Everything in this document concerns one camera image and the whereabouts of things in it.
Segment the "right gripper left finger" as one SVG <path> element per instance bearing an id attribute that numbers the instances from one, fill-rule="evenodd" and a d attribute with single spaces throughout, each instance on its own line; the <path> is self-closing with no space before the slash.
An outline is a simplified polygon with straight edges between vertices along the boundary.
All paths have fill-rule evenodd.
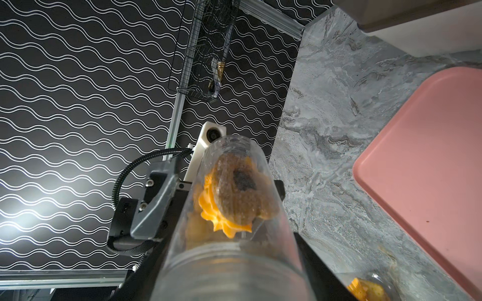
<path id="1" fill-rule="evenodd" d="M 169 243 L 168 240 L 159 243 L 108 300 L 149 300 L 167 256 Z"/>

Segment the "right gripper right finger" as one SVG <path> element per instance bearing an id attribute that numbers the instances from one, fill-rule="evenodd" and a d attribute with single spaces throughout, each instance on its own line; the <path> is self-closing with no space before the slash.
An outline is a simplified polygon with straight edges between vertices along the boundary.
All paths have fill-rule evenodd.
<path id="1" fill-rule="evenodd" d="M 316 300 L 356 301 L 299 233 L 294 233 L 301 261 L 315 293 Z"/>

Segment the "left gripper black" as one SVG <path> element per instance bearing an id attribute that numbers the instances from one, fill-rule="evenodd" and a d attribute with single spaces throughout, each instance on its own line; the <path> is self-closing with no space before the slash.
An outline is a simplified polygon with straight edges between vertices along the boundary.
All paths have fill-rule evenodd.
<path id="1" fill-rule="evenodd" d="M 188 196 L 176 165 L 153 165 L 143 199 L 137 206 L 130 235 L 136 240 L 161 241 L 176 228 Z"/>

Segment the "brown heart cookie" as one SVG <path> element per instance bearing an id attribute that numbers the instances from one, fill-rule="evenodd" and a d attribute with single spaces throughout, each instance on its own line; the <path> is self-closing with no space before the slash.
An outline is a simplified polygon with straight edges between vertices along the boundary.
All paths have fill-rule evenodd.
<path id="1" fill-rule="evenodd" d="M 222 154 L 212 169 L 212 183 L 215 204 L 232 223 L 247 226 L 256 218 L 268 220 L 279 213 L 272 179 L 248 156 Z"/>

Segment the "clear cookie jar handled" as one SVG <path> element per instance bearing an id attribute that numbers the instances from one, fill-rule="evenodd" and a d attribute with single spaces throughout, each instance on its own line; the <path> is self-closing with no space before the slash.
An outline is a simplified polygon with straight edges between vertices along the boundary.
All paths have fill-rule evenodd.
<path id="1" fill-rule="evenodd" d="M 240 135 L 204 152 L 151 300 L 314 300 L 263 150 Z"/>

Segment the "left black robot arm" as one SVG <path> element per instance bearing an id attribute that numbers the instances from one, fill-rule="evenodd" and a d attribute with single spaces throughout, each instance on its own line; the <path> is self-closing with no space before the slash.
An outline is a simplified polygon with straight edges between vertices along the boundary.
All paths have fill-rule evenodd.
<path id="1" fill-rule="evenodd" d="M 191 188 L 190 182 L 179 179 L 179 163 L 192 152 L 191 148 L 181 147 L 157 150 L 135 159 L 123 169 L 111 193 L 114 216 L 107 236 L 107 248 L 111 252 L 133 257 L 169 243 Z M 168 155 L 171 158 L 152 163 L 141 199 L 121 197 L 124 181 L 135 168 Z"/>

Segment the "clear cookie jar middle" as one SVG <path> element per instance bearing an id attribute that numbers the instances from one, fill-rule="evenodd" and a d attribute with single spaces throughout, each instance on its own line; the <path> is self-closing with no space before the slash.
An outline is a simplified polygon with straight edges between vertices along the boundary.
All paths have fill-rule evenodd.
<path id="1" fill-rule="evenodd" d="M 356 300 L 400 300 L 394 282 L 381 272 L 336 273 Z"/>

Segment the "pink plastic tray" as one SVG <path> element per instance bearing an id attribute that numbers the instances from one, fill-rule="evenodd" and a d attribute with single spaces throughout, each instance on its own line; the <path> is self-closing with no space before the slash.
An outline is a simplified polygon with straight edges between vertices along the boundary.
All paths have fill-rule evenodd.
<path id="1" fill-rule="evenodd" d="M 358 157 L 357 184 L 481 299 L 481 70 L 425 80 Z"/>

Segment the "brown white storage box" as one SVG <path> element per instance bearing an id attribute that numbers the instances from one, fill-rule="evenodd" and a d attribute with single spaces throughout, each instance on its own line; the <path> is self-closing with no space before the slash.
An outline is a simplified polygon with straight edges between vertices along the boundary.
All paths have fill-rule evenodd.
<path id="1" fill-rule="evenodd" d="M 367 36 L 415 57 L 481 49 L 481 1 L 334 1 Z"/>

